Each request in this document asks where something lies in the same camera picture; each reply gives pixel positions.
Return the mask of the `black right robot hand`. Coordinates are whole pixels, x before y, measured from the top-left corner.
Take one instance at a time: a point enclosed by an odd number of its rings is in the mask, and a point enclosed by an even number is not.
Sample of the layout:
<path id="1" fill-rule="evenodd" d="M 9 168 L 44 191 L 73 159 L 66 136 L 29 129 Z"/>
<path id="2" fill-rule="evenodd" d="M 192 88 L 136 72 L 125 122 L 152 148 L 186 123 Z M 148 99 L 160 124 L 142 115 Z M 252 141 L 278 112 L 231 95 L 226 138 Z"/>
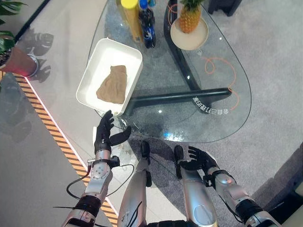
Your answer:
<path id="1" fill-rule="evenodd" d="M 190 161 L 179 161 L 178 165 L 185 170 L 195 171 L 200 170 L 204 172 L 205 175 L 211 168 L 219 169 L 216 160 L 206 151 L 200 150 L 196 147 L 188 147 Z"/>

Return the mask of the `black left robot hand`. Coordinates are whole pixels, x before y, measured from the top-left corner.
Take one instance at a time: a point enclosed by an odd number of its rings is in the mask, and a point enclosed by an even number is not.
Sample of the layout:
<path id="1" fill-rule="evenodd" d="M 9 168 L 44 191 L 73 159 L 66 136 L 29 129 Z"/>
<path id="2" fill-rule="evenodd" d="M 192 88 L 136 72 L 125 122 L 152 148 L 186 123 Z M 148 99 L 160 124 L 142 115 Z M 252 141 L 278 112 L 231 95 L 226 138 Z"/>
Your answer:
<path id="1" fill-rule="evenodd" d="M 132 132 L 131 126 L 127 126 L 124 131 L 111 136 L 111 129 L 114 127 L 113 122 L 113 114 L 111 110 L 108 110 L 97 127 L 96 139 L 94 142 L 95 154 L 101 150 L 111 151 L 112 146 L 122 144 L 130 137 Z"/>

